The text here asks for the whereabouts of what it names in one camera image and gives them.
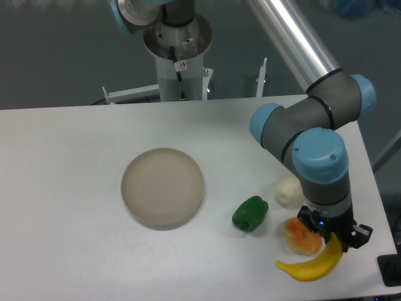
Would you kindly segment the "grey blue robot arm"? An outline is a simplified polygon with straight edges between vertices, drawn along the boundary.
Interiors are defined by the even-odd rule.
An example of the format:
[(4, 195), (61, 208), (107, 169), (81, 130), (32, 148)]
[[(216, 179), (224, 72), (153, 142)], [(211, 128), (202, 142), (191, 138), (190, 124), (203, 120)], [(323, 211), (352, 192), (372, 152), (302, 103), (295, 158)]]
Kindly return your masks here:
[[(203, 70), (193, 61), (211, 44), (209, 23), (193, 1), (110, 1), (119, 28), (143, 31), (145, 45), (168, 64), (157, 72), (163, 101), (200, 100)], [(369, 226), (353, 217), (348, 153), (337, 130), (369, 113), (376, 103), (372, 83), (347, 75), (292, 1), (250, 1), (306, 98), (284, 108), (259, 107), (249, 130), (300, 181), (308, 204), (298, 218), (325, 240), (336, 236), (343, 251), (365, 245)]]

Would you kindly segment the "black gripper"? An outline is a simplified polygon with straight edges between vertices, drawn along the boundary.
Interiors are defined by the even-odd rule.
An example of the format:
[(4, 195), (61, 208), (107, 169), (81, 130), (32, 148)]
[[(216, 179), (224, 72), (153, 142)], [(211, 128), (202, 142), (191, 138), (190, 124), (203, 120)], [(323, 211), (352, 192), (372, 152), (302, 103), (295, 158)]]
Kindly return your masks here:
[(350, 248), (359, 249), (367, 244), (373, 233), (373, 228), (364, 224), (356, 224), (352, 206), (344, 213), (334, 217), (325, 217), (317, 210), (312, 211), (309, 207), (302, 206), (297, 218), (308, 230), (319, 234), (326, 241), (329, 240), (331, 233), (335, 233), (341, 241), (343, 252), (347, 252)]

